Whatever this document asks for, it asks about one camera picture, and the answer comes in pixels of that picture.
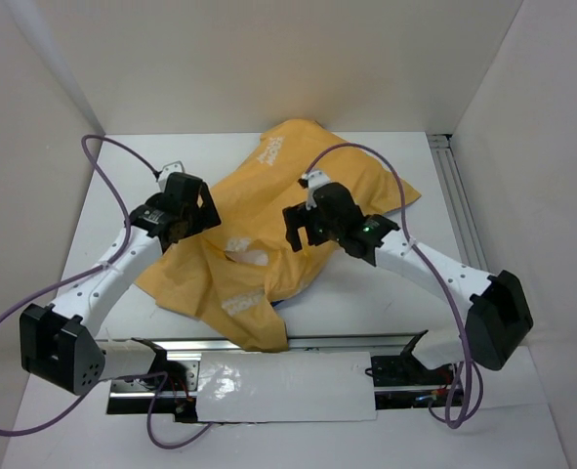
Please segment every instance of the metal linear rail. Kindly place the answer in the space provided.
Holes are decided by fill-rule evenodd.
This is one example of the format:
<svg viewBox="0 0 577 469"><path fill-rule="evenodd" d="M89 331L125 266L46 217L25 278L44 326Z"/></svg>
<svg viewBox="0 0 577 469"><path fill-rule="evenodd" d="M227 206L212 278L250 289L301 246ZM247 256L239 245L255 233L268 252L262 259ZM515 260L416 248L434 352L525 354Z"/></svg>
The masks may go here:
<svg viewBox="0 0 577 469"><path fill-rule="evenodd" d="M413 335L369 335L369 336L335 336L335 337L299 337L288 340L290 352L369 352L371 357L398 357L403 347L413 338ZM181 362L186 366L188 375L186 386L191 398L197 396L197 377L202 365L201 356L204 352L224 352L246 354L231 342L224 339L208 340L157 340L158 345L166 349L169 360ZM416 385L384 386L375 384L375 398L378 409L408 408L414 406L415 397L424 395L440 388L439 380ZM108 413L129 414L145 413L153 392L138 381L126 382L113 380L110 384L108 397ZM156 413L175 413L170 404L175 398L183 400L185 392L173 393L165 390L159 397L162 405L157 406ZM192 412L184 423L196 421Z"/></svg>

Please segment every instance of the wrinkled fabric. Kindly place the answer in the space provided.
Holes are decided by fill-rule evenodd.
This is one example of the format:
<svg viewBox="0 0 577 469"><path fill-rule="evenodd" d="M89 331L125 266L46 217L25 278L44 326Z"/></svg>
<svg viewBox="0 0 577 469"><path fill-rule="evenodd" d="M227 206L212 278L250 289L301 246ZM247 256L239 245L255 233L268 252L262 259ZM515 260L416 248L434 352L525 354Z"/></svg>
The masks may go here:
<svg viewBox="0 0 577 469"><path fill-rule="evenodd" d="M306 120L265 132L238 169L211 189L221 225L171 246L137 285L159 307L199 318L245 350L286 350L286 327L271 302L306 288L338 246L308 246L303 239L303 250L292 252L282 210L306 199L297 181L319 153L340 142ZM400 206L390 172L359 149L337 149L316 167L346 186L365 214ZM407 203L420 197L403 185Z"/></svg>

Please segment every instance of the white table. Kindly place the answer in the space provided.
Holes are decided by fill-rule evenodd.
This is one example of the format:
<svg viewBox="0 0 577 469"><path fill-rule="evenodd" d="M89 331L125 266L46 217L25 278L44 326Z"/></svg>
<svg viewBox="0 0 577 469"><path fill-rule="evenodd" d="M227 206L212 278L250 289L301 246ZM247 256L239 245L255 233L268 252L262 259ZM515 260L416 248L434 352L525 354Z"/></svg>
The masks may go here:
<svg viewBox="0 0 577 469"><path fill-rule="evenodd" d="M459 258L432 155L421 133L341 133L379 150L423 197L408 209L412 234ZM218 182L257 145L258 134L115 136L157 167L181 160L191 174ZM129 207L144 202L156 185L120 149L104 145L100 164ZM89 267L121 226L103 182L89 187L64 275ZM448 308L395 274L336 253L315 283L278 312L289 335L415 332L449 324ZM108 316L101 338L209 338L203 322L155 307L132 287ZM104 415L107 386L99 385L80 408L54 428L9 444L4 467L538 467L563 468L565 459L532 360L522 350L508 371L488 373L486 407L463 430L452 432L417 409L379 412L372 422L238 425L215 428L179 451L162 451L144 434L140 415ZM17 428L40 423L71 397L30 377ZM166 415L155 417L164 440L190 433Z"/></svg>

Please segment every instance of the metal frame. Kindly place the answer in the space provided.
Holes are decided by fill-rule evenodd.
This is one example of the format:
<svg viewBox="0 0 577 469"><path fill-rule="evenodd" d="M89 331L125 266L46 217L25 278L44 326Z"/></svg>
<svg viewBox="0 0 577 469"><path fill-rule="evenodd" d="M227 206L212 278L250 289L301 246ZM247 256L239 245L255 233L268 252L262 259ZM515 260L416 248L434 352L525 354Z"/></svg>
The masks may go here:
<svg viewBox="0 0 577 469"><path fill-rule="evenodd" d="M447 135L428 135L432 150L433 163L437 177L442 185L442 193L448 214L451 217L453 232L460 248L462 261L471 267L487 271L488 266L481 248L473 213L468 204L460 172Z"/></svg>
<svg viewBox="0 0 577 469"><path fill-rule="evenodd" d="M398 356L408 342L414 338L410 334L389 334L389 335L367 335L367 336L325 336L325 337L294 337L288 339L290 352L323 352L323 353L342 353L342 352L369 352L371 356ZM196 398L197 375L201 362L201 355L205 352L223 352L236 354L252 354L258 352L245 352L225 339L167 339L154 341L157 345L167 350L169 360L178 361L186 365L189 370L187 377L188 394ZM438 385L424 386L395 386L395 387L376 387L375 394L386 395L399 392L426 392L437 389ZM184 398L184 392L177 392L175 396ZM140 383L126 382L123 380L113 380L110 383L110 392L108 399L117 400L150 400L153 392L144 388ZM164 391L160 394L159 399L171 400L174 393Z"/></svg>

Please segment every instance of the black bracket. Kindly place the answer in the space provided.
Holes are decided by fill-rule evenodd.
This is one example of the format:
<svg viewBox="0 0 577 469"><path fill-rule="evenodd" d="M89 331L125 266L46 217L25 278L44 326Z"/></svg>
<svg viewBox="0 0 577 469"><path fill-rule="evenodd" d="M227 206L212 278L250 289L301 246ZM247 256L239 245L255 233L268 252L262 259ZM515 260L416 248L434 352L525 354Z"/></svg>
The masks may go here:
<svg viewBox="0 0 577 469"><path fill-rule="evenodd" d="M158 236L162 251L185 237L221 224L221 217L208 185L186 173L172 173L164 192L152 195L130 214L135 227Z"/></svg>
<svg viewBox="0 0 577 469"><path fill-rule="evenodd" d="M390 231L399 229L381 215L364 216L349 190L340 183L329 183L313 192L315 207L305 202L283 210L286 240L294 252L303 249L299 229L305 228L308 245L338 242L351 257L375 265L375 248Z"/></svg>
<svg viewBox="0 0 577 469"><path fill-rule="evenodd" d="M473 360L499 370L533 327L520 280L508 271L489 277L491 284L480 295L466 318L466 334Z"/></svg>

